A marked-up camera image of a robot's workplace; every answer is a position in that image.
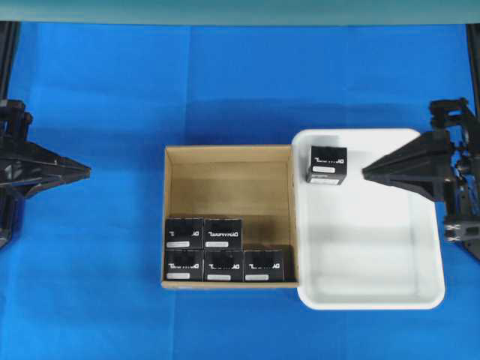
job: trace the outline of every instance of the open cardboard box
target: open cardboard box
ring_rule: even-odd
[[[241,218],[245,250],[282,249],[285,282],[166,280],[166,288],[297,287],[290,145],[171,146],[165,149],[163,223],[168,217]]]

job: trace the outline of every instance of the small black box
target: small black box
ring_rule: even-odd
[[[202,250],[166,250],[165,278],[167,280],[203,280]]]
[[[205,219],[203,247],[209,250],[241,250],[242,219]]]
[[[245,281],[284,281],[282,250],[249,250],[244,257]]]
[[[203,219],[166,219],[165,248],[203,249]]]
[[[347,176],[347,148],[311,146],[307,182],[340,185]]]
[[[243,281],[243,252],[206,250],[203,257],[204,281]]]

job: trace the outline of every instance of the white label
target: white label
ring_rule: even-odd
[[[207,280],[213,281],[231,281],[232,277],[230,275],[216,275],[216,274],[208,274]]]
[[[311,183],[314,184],[326,184],[326,185],[336,185],[340,180],[337,178],[312,178]]]
[[[245,281],[268,281],[268,274],[245,275]]]
[[[206,241],[206,248],[228,248],[228,241]]]
[[[166,278],[168,280],[189,280],[190,274],[187,272],[167,272]]]
[[[329,173],[329,174],[335,173],[335,168],[329,167],[329,166],[314,166],[312,170],[315,173]]]
[[[168,248],[189,248],[190,242],[189,241],[171,241],[171,242],[167,242],[166,246]]]

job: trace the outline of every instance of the cardboard box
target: cardboard box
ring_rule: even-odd
[[[243,281],[243,251],[205,250],[203,252],[204,281]]]
[[[285,266],[285,282],[182,282],[167,280],[162,272],[163,287],[241,289],[299,285],[291,146],[167,147],[163,186],[163,224],[166,218],[241,218],[244,249],[282,249]]]

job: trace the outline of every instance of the blue table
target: blue table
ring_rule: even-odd
[[[449,244],[434,310],[312,311],[293,289],[159,282],[165,145],[426,131],[429,101],[461,96],[463,26],[22,24],[10,97],[34,115],[29,138],[92,174],[29,200],[0,251],[0,359],[478,359],[480,266]]]

